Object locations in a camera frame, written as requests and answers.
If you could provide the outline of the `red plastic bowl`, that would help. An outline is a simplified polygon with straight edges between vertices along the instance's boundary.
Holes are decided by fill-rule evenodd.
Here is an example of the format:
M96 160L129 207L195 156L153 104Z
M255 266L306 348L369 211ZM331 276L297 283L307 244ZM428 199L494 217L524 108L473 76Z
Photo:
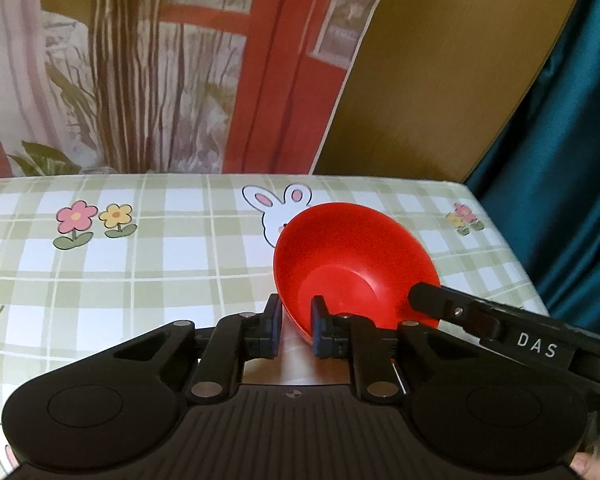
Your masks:
M399 222L372 208L329 203L302 211L279 235L273 274L285 311L305 340L312 339L315 296L324 298L331 314L362 315L388 330L405 320L439 325L407 299L417 283L440 284L428 252Z

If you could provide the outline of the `printed chair backdrop curtain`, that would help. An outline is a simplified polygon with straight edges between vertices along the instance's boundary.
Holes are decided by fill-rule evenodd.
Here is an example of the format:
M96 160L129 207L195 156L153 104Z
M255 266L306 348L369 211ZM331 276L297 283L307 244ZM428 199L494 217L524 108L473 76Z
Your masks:
M380 0L0 0L0 178L308 174Z

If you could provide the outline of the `teal curtain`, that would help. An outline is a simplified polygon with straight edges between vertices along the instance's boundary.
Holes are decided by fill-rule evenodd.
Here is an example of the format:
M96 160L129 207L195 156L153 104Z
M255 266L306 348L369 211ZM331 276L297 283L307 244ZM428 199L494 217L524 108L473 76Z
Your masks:
M466 183L550 315L600 335L600 0L577 0Z

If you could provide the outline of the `checkered rabbit tablecloth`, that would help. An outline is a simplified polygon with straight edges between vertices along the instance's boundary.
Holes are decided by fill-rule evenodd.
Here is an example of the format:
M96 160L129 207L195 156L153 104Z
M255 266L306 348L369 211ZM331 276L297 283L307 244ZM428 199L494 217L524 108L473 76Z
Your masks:
M341 202L376 209L426 248L446 286L545 306L466 186L317 176L82 174L0 179L0 419L27 380L163 324L259 311L278 230ZM12 468L2 449L0 479Z

